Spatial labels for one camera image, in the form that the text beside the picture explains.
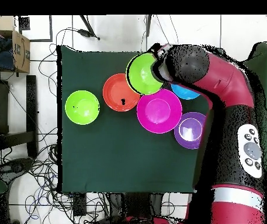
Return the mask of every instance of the green bowl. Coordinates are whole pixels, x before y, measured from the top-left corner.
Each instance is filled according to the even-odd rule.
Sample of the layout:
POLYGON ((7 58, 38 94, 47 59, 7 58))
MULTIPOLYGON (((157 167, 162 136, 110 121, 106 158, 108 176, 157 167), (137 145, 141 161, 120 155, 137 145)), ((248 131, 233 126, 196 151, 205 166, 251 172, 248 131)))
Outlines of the green bowl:
POLYGON ((68 118, 80 125, 93 122, 100 110, 98 99, 89 91, 79 90, 71 93, 65 102, 65 113, 68 118))
POLYGON ((157 93, 163 85, 152 76, 151 66, 155 61, 151 53, 142 53, 134 57, 126 68, 129 86, 140 95, 157 93))

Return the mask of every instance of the blue object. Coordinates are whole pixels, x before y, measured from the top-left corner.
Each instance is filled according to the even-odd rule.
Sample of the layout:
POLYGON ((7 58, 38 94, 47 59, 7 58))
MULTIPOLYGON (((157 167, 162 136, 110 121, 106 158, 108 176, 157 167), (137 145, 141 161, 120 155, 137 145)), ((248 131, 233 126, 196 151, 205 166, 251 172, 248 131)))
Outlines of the blue object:
POLYGON ((192 100, 200 95, 199 93, 196 93, 189 89, 185 89, 184 87, 181 87, 176 84, 172 84, 172 90, 179 98, 184 100, 192 100))

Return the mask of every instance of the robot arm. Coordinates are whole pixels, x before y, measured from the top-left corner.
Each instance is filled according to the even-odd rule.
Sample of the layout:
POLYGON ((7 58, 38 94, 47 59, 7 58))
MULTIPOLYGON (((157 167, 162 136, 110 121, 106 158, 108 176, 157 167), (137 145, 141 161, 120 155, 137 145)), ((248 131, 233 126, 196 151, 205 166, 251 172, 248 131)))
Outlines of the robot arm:
POLYGON ((263 224, 260 134, 245 73, 197 45, 156 44, 150 50, 157 57, 152 67, 157 79, 200 93, 210 106, 188 219, 201 224, 263 224), (208 191, 210 217, 205 218, 199 209, 208 191))

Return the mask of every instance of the table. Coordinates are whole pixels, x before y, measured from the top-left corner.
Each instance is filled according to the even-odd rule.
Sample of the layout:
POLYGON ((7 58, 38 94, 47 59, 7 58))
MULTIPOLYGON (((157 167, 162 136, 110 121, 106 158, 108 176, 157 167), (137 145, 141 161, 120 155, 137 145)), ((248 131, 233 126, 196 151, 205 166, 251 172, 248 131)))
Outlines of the table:
MULTIPOLYGON (((145 130, 137 119, 136 107, 120 113, 104 102, 102 88, 106 80, 125 73, 138 53, 77 52, 61 46, 58 54, 60 50, 62 191, 193 192, 197 150, 180 146, 173 131, 153 134, 145 130), (65 114, 66 99, 76 90, 88 90, 99 100, 100 113, 89 125, 76 125, 65 114)), ((181 102, 184 113, 198 111, 206 115, 208 111, 202 96, 181 102)))

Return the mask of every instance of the black cable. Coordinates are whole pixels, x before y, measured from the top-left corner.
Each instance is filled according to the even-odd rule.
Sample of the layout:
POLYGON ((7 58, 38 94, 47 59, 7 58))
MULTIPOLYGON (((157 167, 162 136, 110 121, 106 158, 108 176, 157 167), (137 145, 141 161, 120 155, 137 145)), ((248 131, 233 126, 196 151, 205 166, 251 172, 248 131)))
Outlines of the black cable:
POLYGON ((43 139, 42 139, 42 140, 39 140, 38 142, 43 141, 43 140, 45 139, 45 137, 46 137, 47 135, 49 135, 50 133, 52 133, 55 129, 57 129, 57 127, 54 127, 51 131, 49 131, 47 134, 45 134, 45 136, 43 137, 43 139))
POLYGON ((9 149, 10 149, 9 153, 7 153, 7 154, 4 156, 4 158, 2 158, 2 160, 4 161, 4 163, 5 163, 5 158, 13 152, 12 147, 9 147, 9 149))
POLYGON ((94 32, 94 35, 95 35, 95 36, 94 36, 95 38, 97 38, 98 40, 100 40, 100 38, 96 36, 95 32, 94 32))
POLYGON ((12 91, 10 90, 9 86, 7 84, 4 83, 4 85, 8 88, 9 92, 11 93, 11 95, 15 98, 16 102, 18 103, 18 105, 20 105, 20 107, 23 109, 23 111, 26 113, 26 115, 28 115, 28 117, 33 121, 33 123, 35 124, 35 126, 37 127, 37 129, 40 131, 42 137, 44 137, 43 133, 41 132, 41 129, 39 128, 39 126, 37 125, 37 123, 32 119, 32 117, 27 113, 27 111, 24 109, 24 107, 18 102, 17 98, 15 97, 15 95, 12 93, 12 91))
POLYGON ((146 30, 145 30, 145 32, 143 33, 143 36, 142 36, 142 38, 141 38, 140 52, 142 52, 144 35, 145 35, 146 31, 147 31, 147 25, 146 25, 146 23, 145 23, 145 28, 146 28, 146 30))
MULTIPOLYGON (((62 31, 66 31, 67 30, 70 30, 70 31, 77 31, 77 29, 70 29, 70 28, 66 28, 66 29, 62 29, 60 30, 57 35, 56 35, 56 44, 57 44, 57 37, 58 37, 58 34, 61 33, 62 31)), ((39 64, 39 72, 48 77, 48 86, 49 86, 49 89, 50 89, 50 79, 56 84, 55 80, 53 80, 50 76, 47 76, 45 74, 43 74, 40 70, 40 66, 41 66, 41 63, 43 61, 45 61, 46 58, 48 58, 49 56, 51 55, 54 55, 54 52, 55 50, 52 52, 51 49, 50 49, 50 52, 51 54, 49 54, 48 56, 46 56, 39 64)), ((46 135, 43 135, 43 139, 40 140, 40 141, 44 141, 45 142, 45 137, 49 134, 47 133, 46 135)), ((72 201, 72 198, 70 196, 70 194, 60 194, 58 192, 56 192, 56 185, 53 184, 54 182, 54 179, 57 179, 57 172, 53 169, 53 166, 57 166, 57 144, 54 144, 54 145, 47 145, 46 143, 46 146, 43 147, 37 154, 36 158, 33 159, 33 163, 32 163, 32 166, 30 168, 30 171, 28 172, 29 174, 31 174, 35 181, 37 182, 37 184, 39 185, 40 188, 38 188, 39 193, 38 193, 38 199, 35 198, 35 196, 33 195, 32 197, 34 198, 34 203, 32 203, 32 206, 34 207, 33 208, 33 212, 36 210, 37 206, 41 205, 40 204, 40 199, 41 198, 45 198, 47 203, 49 205, 51 205, 51 211, 53 210, 53 208, 56 208, 62 212, 64 212, 67 216, 67 218, 73 223, 73 224, 76 224, 75 222, 75 218, 73 216, 73 219, 71 219, 68 215, 68 212, 71 211, 71 214, 72 214, 72 209, 73 209, 73 201, 72 201), (47 150, 47 153, 48 153, 48 158, 45 160, 45 161, 39 161, 37 160, 37 157, 39 157, 39 155, 43 152, 47 150)), ((95 208, 95 211, 93 212, 87 212, 87 215, 89 215, 91 218, 92 218, 92 221, 91 222, 94 222, 96 221, 97 217, 99 216, 98 213, 104 211, 105 215, 108 216, 109 214, 109 210, 108 210, 108 206, 105 202, 105 196, 104 194, 102 195, 102 198, 100 196, 100 194, 98 194, 99 196, 99 199, 102 201, 103 205, 100 203, 100 202, 97 202, 96 204, 96 208, 95 208), (101 211, 97 211, 97 206, 100 205, 102 207, 102 210, 101 211)), ((29 217, 28 219, 26 220, 26 222, 24 224, 27 224, 28 221, 32 218, 33 216, 33 212, 29 214, 29 217)))
POLYGON ((51 209, 49 210, 48 214, 44 217, 44 219, 43 219, 43 221, 42 221, 42 224, 44 224, 44 221, 45 221, 46 217, 49 216, 49 214, 52 212, 52 210, 53 210, 53 206, 52 206, 51 209))
POLYGON ((13 71, 13 74, 11 76, 9 76, 8 79, 10 79, 12 76, 14 76, 14 74, 15 74, 15 70, 13 71))
POLYGON ((165 203, 168 203, 168 207, 169 207, 169 204, 172 204, 172 206, 173 206, 173 208, 174 208, 174 210, 172 211, 172 213, 169 213, 168 215, 166 215, 166 216, 170 216, 170 215, 172 215, 172 214, 175 212, 175 206, 174 206, 174 204, 173 204, 172 202, 163 202, 163 203, 161 204, 161 206, 163 206, 163 204, 165 204, 165 203))
MULTIPOLYGON (((61 33, 62 31, 65 31, 65 32, 64 32, 63 39, 62 39, 62 41, 61 41, 61 45, 63 45, 64 38, 65 38, 65 33, 66 33, 67 30, 72 31, 72 32, 77 32, 77 31, 78 31, 78 29, 75 29, 75 28, 72 28, 72 27, 68 27, 68 28, 66 28, 66 29, 62 29, 62 30, 60 30, 60 31, 57 33, 57 35, 56 35, 56 43, 55 43, 55 44, 50 44, 50 45, 49 45, 49 50, 50 50, 50 52, 51 52, 51 49, 50 49, 51 45, 56 45, 56 47, 57 47, 57 36, 59 35, 59 33, 61 33)), ((48 88, 49 88, 49 91, 50 91, 50 93, 51 93, 52 95, 54 95, 54 96, 56 97, 56 95, 55 95, 55 94, 51 91, 51 89, 50 89, 50 79, 54 82, 54 84, 55 84, 56 87, 57 87, 57 83, 56 83, 56 81, 55 81, 54 79, 51 78, 51 76, 52 76, 53 74, 55 74, 57 71, 55 71, 54 73, 52 73, 50 76, 47 76, 47 75, 45 75, 44 73, 42 73, 42 71, 41 71, 41 69, 40 69, 40 68, 41 68, 41 63, 44 62, 44 60, 45 60, 46 58, 50 57, 51 55, 57 56, 57 55, 54 54, 55 52, 56 52, 56 49, 55 49, 53 52, 51 52, 48 56, 46 56, 45 58, 42 59, 42 61, 39 63, 38 70, 39 70, 39 72, 40 72, 43 76, 46 76, 46 77, 48 78, 48 88)))
POLYGON ((168 202, 171 201, 171 193, 168 194, 168 202))
POLYGON ((175 28, 175 26, 174 26, 174 24, 173 24, 173 21, 172 21, 171 15, 169 15, 169 18, 171 19, 171 22, 172 22, 173 28, 174 28, 174 30, 175 30, 175 33, 176 33, 176 36, 177 36, 177 44, 179 44, 179 39, 178 39, 177 31, 176 31, 176 28, 175 28))
POLYGON ((156 15, 156 17, 157 17, 157 20, 158 20, 158 22, 159 22, 159 25, 160 25, 161 31, 163 32, 163 34, 164 34, 164 37, 166 38, 166 40, 167 40, 167 42, 168 42, 168 38, 166 37, 166 35, 165 35, 165 33, 164 33, 164 30, 162 29, 162 26, 161 26, 161 24, 160 24, 160 21, 159 21, 158 15, 156 15))

